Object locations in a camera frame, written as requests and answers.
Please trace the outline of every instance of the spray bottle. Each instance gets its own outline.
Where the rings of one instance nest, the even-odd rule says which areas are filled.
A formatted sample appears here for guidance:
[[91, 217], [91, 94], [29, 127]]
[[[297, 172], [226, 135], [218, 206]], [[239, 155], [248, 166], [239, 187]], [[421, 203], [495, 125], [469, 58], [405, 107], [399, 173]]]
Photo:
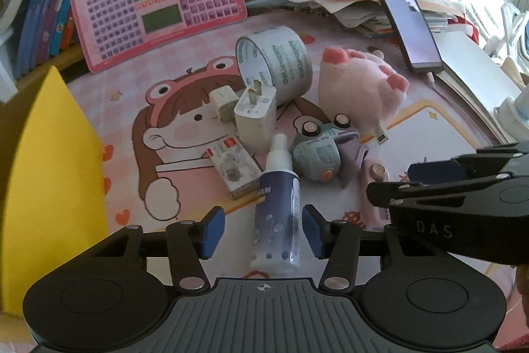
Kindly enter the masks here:
[[272, 276], [289, 274], [300, 266], [300, 179], [284, 134], [272, 138], [259, 194], [250, 266]]

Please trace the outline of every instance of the power adapter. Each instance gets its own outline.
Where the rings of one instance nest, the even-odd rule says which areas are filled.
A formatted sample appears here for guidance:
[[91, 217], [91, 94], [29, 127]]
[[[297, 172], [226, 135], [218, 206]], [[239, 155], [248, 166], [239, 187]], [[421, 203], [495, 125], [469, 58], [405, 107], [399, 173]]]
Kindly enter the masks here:
[[276, 88], [253, 82], [235, 106], [239, 140], [250, 154], [266, 154], [276, 133]]
[[229, 123], [235, 120], [233, 110], [239, 97], [235, 94], [229, 85], [219, 87], [210, 92], [210, 102], [213, 110], [222, 123]]

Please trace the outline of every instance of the plush toy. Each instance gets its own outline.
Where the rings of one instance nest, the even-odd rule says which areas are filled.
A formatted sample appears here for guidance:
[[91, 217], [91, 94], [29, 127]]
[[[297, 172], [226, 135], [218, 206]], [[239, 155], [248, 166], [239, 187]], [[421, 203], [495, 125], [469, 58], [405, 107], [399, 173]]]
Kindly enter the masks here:
[[346, 114], [361, 133], [387, 124], [406, 98], [409, 82], [370, 53], [327, 47], [319, 72], [319, 107], [328, 118]]

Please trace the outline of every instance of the cartoon girl illustration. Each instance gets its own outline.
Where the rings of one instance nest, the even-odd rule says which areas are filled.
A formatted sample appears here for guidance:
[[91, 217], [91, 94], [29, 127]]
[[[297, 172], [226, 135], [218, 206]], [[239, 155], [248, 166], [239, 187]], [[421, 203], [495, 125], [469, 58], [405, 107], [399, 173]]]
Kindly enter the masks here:
[[[147, 91], [149, 106], [134, 120], [132, 143], [139, 196], [154, 219], [185, 218], [228, 199], [226, 184], [207, 154], [212, 142], [235, 132], [235, 125], [221, 123], [210, 105], [210, 92], [224, 85], [235, 92], [245, 87], [234, 56], [213, 59], [205, 68], [189, 69]], [[292, 139], [308, 119], [329, 121], [317, 106], [299, 98], [278, 108], [277, 129]], [[257, 160], [262, 163], [265, 157]]]

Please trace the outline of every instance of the smartphone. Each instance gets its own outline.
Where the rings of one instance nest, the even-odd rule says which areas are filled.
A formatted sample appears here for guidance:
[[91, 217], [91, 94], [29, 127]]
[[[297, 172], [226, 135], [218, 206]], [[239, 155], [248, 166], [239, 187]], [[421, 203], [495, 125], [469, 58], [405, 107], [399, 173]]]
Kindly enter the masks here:
[[380, 0], [411, 72], [441, 72], [443, 62], [417, 0]]

